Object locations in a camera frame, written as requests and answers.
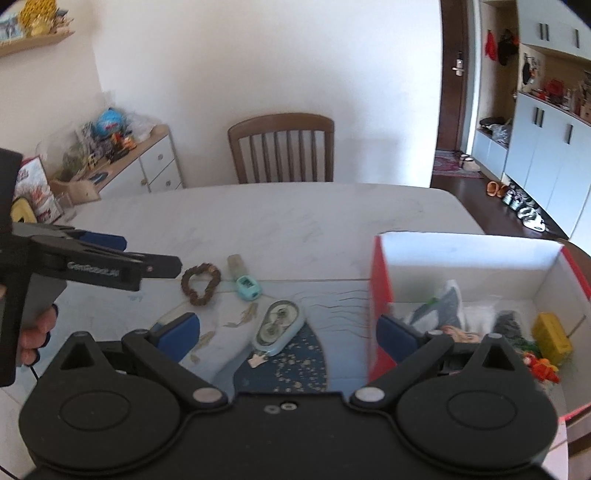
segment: orange slipper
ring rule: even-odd
[[[507,190],[509,190],[507,185],[501,185],[499,191],[496,193],[496,196],[498,196],[500,199],[503,198],[505,195],[507,195]]]
[[[497,182],[492,181],[486,186],[486,194],[489,197],[495,197],[499,193],[500,188],[501,186]]]

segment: wooden bead bracelet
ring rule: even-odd
[[[189,280],[194,275],[201,275],[202,273],[209,273],[212,276],[211,281],[207,284],[205,288],[205,294],[203,297],[199,296],[195,290],[193,290],[189,286]],[[218,267],[212,265],[211,263],[204,263],[199,265],[198,267],[189,268],[183,275],[181,279],[181,288],[183,289],[183,293],[189,297],[189,302],[191,305],[195,305],[196,307],[203,307],[207,305],[209,301],[213,297],[213,293],[216,290],[216,287],[222,281],[222,273],[219,271]]]

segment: screw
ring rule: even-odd
[[[263,410],[269,415],[277,415],[278,413],[281,413],[281,409],[277,405],[267,405]]]
[[[290,401],[286,401],[281,404],[281,409],[285,410],[285,411],[293,411],[296,408],[297,408],[297,405],[295,403],[290,402]]]
[[[386,394],[382,389],[377,387],[363,387],[355,392],[355,397],[367,403],[376,403],[383,400]]]
[[[193,392],[193,398],[200,403],[215,403],[223,397],[222,392],[217,388],[198,388]]]

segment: human hand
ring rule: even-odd
[[[6,287],[0,285],[0,299],[6,294]],[[52,305],[44,311],[37,320],[33,328],[23,330],[19,338],[21,346],[21,362],[23,365],[34,365],[39,360],[39,348],[45,347],[51,338],[51,330],[56,326],[57,306]]]

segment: orange toy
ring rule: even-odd
[[[550,380],[553,383],[560,383],[560,378],[556,375],[558,368],[550,363],[549,360],[536,358],[533,353],[525,353],[523,363],[526,364],[531,374],[539,381]]]

